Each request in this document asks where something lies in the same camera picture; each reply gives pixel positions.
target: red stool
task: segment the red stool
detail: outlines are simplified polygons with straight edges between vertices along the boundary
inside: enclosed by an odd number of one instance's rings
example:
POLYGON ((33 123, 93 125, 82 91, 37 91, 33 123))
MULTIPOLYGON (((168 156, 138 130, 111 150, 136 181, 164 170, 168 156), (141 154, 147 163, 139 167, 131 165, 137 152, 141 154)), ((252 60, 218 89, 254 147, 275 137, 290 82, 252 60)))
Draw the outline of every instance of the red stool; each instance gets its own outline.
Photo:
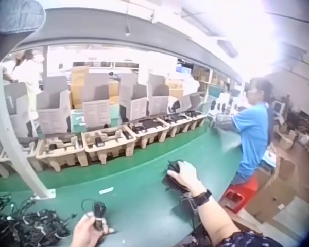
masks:
POLYGON ((230 185, 222 198, 228 198, 234 203, 234 206, 225 206, 230 211, 237 214, 242 210, 249 200, 256 194, 258 190, 258 181, 256 174, 245 184, 230 185))

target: factory worker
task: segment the factory worker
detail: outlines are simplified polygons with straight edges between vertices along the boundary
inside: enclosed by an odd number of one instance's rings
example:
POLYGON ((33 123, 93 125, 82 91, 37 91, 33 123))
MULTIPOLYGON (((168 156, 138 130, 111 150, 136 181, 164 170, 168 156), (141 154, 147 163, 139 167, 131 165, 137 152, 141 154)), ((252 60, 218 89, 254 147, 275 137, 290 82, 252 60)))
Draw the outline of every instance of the factory worker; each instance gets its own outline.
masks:
POLYGON ((36 98, 41 91, 39 89, 40 70, 32 50, 26 50, 22 57, 16 58, 16 66, 12 77, 17 82, 26 84, 29 110, 36 113, 36 98))
POLYGON ((231 184, 248 182, 271 142, 273 132, 272 84, 262 78, 251 81, 247 91, 247 100, 251 107, 235 116, 217 115, 216 128, 236 131, 241 136, 243 157, 231 184))

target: worker in white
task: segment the worker in white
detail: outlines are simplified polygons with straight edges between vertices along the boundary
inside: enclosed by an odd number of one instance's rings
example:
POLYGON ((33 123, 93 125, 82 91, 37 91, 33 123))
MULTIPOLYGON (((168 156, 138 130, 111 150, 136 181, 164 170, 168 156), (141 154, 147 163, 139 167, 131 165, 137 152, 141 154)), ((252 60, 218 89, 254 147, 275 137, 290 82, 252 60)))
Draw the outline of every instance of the worker in white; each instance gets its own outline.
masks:
POLYGON ((38 118, 36 108, 37 94, 41 91, 39 89, 40 70, 32 50, 24 51, 22 57, 16 60, 12 77, 14 81, 26 84, 30 113, 34 115, 33 119, 38 118))

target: black watch strap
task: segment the black watch strap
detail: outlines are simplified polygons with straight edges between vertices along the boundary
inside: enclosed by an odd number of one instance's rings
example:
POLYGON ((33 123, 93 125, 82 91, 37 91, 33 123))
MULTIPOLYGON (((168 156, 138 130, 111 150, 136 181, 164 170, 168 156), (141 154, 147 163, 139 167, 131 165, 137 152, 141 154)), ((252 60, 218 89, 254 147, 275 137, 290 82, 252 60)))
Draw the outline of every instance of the black watch strap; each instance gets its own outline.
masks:
POLYGON ((208 202, 211 195, 212 195, 212 193, 207 189, 206 192, 201 193, 200 195, 198 195, 196 197, 192 197, 192 203, 193 203, 194 208, 197 208, 197 207, 205 204, 206 202, 208 202))

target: blue shirt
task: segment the blue shirt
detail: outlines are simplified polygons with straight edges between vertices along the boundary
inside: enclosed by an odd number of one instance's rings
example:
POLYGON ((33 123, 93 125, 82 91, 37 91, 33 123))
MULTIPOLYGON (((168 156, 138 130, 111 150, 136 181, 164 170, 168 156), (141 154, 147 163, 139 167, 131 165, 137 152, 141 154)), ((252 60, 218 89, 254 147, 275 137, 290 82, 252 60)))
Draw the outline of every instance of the blue shirt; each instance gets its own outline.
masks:
POLYGON ((242 138, 243 158, 238 172, 253 175, 268 144, 268 113, 265 103, 259 103, 235 115, 233 123, 242 138))

